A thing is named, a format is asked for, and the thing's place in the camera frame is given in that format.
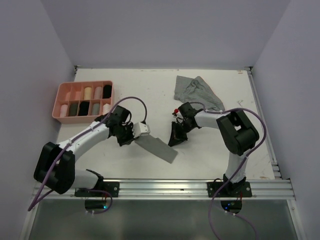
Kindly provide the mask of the plain grey underwear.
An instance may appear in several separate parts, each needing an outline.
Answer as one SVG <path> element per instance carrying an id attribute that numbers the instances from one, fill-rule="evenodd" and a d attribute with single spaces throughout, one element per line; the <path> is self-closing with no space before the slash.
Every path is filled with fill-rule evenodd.
<path id="1" fill-rule="evenodd" d="M 176 156 L 178 155 L 178 152 L 176 150 L 167 145 L 160 138 L 153 137 L 150 134 L 142 135 L 138 137 L 134 142 L 147 152 L 166 161 L 169 164 L 172 164 Z"/>

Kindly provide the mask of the beige navy-trimmed underwear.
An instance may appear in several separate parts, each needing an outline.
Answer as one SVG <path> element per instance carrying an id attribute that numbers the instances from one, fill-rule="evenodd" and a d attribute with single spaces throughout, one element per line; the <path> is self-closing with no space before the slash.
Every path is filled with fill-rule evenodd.
<path id="1" fill-rule="evenodd" d="M 83 91 L 83 100 L 90 100 L 92 95 L 92 87 L 85 87 Z"/>

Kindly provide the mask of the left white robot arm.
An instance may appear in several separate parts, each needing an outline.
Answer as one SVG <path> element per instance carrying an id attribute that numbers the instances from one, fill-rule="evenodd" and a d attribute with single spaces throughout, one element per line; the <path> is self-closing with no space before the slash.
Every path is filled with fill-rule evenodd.
<path id="1" fill-rule="evenodd" d="M 76 170 L 79 158 L 98 143 L 116 137 L 120 146 L 129 145 L 133 136 L 133 123 L 125 123 L 132 114 L 122 106 L 116 106 L 109 115 L 97 117 L 86 129 L 60 143 L 46 143 L 40 153 L 33 178 L 58 194 L 71 188 L 86 189 L 92 196 L 103 193 L 103 176 L 86 169 Z"/>

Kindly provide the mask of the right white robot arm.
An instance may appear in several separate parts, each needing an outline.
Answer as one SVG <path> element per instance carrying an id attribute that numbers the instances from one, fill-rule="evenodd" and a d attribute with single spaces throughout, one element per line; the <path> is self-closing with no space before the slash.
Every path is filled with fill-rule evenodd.
<path id="1" fill-rule="evenodd" d="M 171 123 L 170 147 L 188 140 L 194 129 L 211 128 L 220 131 L 229 151 L 227 169 L 223 175 L 222 190 L 235 196 L 246 182 L 247 154 L 254 149 L 260 136 L 242 108 L 214 113 L 205 108 L 195 109 L 190 102 L 174 110 L 176 120 Z"/>

